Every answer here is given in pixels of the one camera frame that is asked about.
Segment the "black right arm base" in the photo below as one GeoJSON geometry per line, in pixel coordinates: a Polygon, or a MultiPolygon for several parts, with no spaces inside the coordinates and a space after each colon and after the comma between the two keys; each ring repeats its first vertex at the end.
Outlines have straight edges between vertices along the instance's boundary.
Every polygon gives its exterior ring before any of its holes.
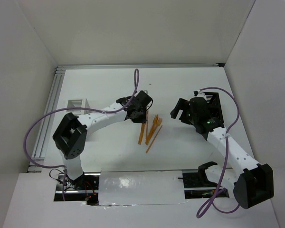
{"type": "Polygon", "coordinates": [[[196,172],[184,172],[179,180],[183,182],[185,199],[209,199],[213,196],[217,183],[211,182],[205,171],[217,165],[216,162],[207,162],[198,167],[196,172]]]}

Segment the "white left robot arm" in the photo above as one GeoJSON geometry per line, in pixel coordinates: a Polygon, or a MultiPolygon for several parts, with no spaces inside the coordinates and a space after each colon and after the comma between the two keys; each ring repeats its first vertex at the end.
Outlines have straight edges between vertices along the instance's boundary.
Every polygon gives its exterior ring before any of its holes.
{"type": "Polygon", "coordinates": [[[147,109],[152,104],[153,99],[144,91],[140,91],[134,97],[119,98],[99,111],[79,116],[67,113],[54,132],[53,140],[61,152],[68,185],[75,190],[84,185],[85,173],[80,154],[84,151],[88,136],[111,124],[128,119],[137,124],[146,123],[147,109]]]}

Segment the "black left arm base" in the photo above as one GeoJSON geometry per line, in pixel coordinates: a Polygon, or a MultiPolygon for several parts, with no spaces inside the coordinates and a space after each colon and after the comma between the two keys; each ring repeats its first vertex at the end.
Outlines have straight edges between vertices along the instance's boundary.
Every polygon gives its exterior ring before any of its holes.
{"type": "Polygon", "coordinates": [[[52,169],[49,177],[56,181],[55,202],[82,201],[89,206],[99,205],[98,190],[100,173],[85,173],[79,184],[72,185],[59,169],[52,169]]]}

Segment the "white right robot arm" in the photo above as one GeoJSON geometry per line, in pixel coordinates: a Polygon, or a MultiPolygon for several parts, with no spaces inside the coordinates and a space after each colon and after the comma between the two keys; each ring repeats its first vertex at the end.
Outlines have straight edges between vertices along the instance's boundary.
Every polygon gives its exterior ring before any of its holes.
{"type": "Polygon", "coordinates": [[[231,171],[225,171],[221,186],[239,205],[248,209],[274,196],[273,170],[260,164],[230,136],[224,126],[219,94],[195,92],[190,100],[180,98],[170,115],[193,125],[197,133],[227,157],[231,171]]]}

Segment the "black utensil caddy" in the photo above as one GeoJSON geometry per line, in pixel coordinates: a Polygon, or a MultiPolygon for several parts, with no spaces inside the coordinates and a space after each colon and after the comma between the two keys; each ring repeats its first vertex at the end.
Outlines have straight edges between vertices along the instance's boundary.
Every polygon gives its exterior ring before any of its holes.
{"type": "Polygon", "coordinates": [[[207,106],[211,117],[216,117],[222,123],[224,123],[219,93],[217,92],[203,92],[203,93],[206,96],[207,106]]]}

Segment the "orange plastic fork left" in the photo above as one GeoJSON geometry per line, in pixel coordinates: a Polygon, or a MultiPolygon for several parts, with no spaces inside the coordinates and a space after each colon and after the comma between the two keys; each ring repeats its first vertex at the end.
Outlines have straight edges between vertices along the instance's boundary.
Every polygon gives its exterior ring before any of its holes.
{"type": "Polygon", "coordinates": [[[148,132],[148,139],[146,140],[145,144],[148,145],[149,144],[149,141],[150,139],[152,138],[154,132],[155,132],[155,129],[157,127],[157,122],[158,122],[158,119],[159,119],[159,116],[158,115],[155,115],[154,119],[153,119],[153,123],[152,123],[152,127],[150,129],[150,131],[148,132]]]}

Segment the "orange plastic fork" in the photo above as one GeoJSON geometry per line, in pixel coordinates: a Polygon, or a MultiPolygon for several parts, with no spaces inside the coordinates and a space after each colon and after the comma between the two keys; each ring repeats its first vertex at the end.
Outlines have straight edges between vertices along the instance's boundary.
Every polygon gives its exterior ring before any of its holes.
{"type": "Polygon", "coordinates": [[[149,142],[150,142],[151,138],[153,137],[153,135],[154,135],[156,129],[161,125],[161,123],[162,123],[162,118],[160,118],[160,117],[157,116],[157,117],[154,119],[152,128],[151,128],[151,130],[150,130],[150,132],[149,132],[149,134],[148,134],[148,137],[146,138],[146,144],[147,144],[147,145],[149,144],[149,142]]]}
{"type": "Polygon", "coordinates": [[[159,119],[159,116],[158,115],[155,115],[154,119],[153,119],[153,123],[152,123],[152,127],[150,129],[150,131],[148,132],[148,139],[146,140],[145,144],[148,145],[149,144],[149,141],[150,139],[152,138],[154,132],[155,132],[155,129],[157,127],[157,122],[158,122],[158,119],[159,119]]]}

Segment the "orange plastic fork right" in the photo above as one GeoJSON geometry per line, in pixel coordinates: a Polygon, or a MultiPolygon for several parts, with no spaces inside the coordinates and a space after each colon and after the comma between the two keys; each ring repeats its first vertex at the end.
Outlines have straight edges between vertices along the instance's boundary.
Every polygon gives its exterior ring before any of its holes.
{"type": "Polygon", "coordinates": [[[161,125],[161,123],[162,123],[162,118],[160,118],[160,117],[157,116],[157,117],[154,119],[152,128],[151,128],[151,130],[150,130],[150,132],[149,132],[149,134],[148,134],[148,137],[146,138],[146,144],[147,144],[147,145],[149,144],[149,142],[150,142],[151,138],[153,137],[153,135],[154,135],[156,129],[161,125]]]}

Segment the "white utensil caddy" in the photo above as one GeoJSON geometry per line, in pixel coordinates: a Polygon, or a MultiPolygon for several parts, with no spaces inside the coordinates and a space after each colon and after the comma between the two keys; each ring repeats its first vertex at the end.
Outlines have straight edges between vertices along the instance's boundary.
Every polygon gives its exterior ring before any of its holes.
{"type": "Polygon", "coordinates": [[[88,100],[86,98],[79,98],[79,99],[69,99],[67,102],[67,113],[73,113],[74,115],[84,115],[89,114],[91,111],[89,110],[82,110],[76,108],[90,108],[88,100]]]}

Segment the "white tape sheet front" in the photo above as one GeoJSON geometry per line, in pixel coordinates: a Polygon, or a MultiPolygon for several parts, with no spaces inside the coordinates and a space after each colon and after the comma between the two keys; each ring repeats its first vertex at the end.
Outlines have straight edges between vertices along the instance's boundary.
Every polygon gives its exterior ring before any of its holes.
{"type": "Polygon", "coordinates": [[[170,205],[186,202],[182,171],[102,172],[98,201],[105,206],[170,205]]]}

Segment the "aluminium rail back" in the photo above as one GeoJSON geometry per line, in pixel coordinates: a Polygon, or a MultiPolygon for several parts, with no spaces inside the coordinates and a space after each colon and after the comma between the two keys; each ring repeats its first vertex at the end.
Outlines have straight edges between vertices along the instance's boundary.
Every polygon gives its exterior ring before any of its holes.
{"type": "Polygon", "coordinates": [[[192,67],[224,67],[225,63],[214,64],[117,64],[117,65],[65,65],[57,66],[58,71],[68,69],[129,69],[129,68],[192,68],[192,67]]]}

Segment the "aluminium rail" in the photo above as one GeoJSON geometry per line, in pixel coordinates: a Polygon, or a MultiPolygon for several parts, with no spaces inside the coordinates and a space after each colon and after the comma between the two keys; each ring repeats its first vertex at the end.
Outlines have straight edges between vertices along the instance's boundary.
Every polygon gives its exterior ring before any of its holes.
{"type": "Polygon", "coordinates": [[[57,169],[63,165],[45,165],[45,155],[50,141],[50,132],[54,120],[53,111],[57,108],[57,103],[65,75],[65,70],[56,68],[52,86],[46,103],[46,108],[42,117],[38,118],[27,130],[23,139],[23,151],[29,161],[27,172],[41,172],[42,169],[57,169]],[[35,126],[39,126],[37,138],[32,152],[27,149],[29,134],[35,126]]]}
{"type": "Polygon", "coordinates": [[[65,65],[57,66],[58,71],[68,69],[129,69],[129,68],[192,68],[192,67],[224,67],[225,63],[214,64],[117,64],[117,65],[65,65]]]}

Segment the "aluminium rail left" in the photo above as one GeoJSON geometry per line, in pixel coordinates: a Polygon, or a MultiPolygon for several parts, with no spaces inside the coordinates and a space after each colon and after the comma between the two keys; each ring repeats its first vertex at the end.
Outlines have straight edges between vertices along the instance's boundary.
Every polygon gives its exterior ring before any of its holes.
{"type": "Polygon", "coordinates": [[[23,139],[23,151],[29,161],[27,172],[41,172],[42,169],[57,169],[63,165],[45,165],[45,155],[50,141],[50,132],[54,120],[53,111],[57,108],[57,103],[65,75],[65,70],[56,68],[52,86],[46,103],[46,108],[42,117],[38,118],[27,130],[23,139]],[[32,152],[27,149],[29,134],[35,126],[39,126],[37,138],[32,152]]]}

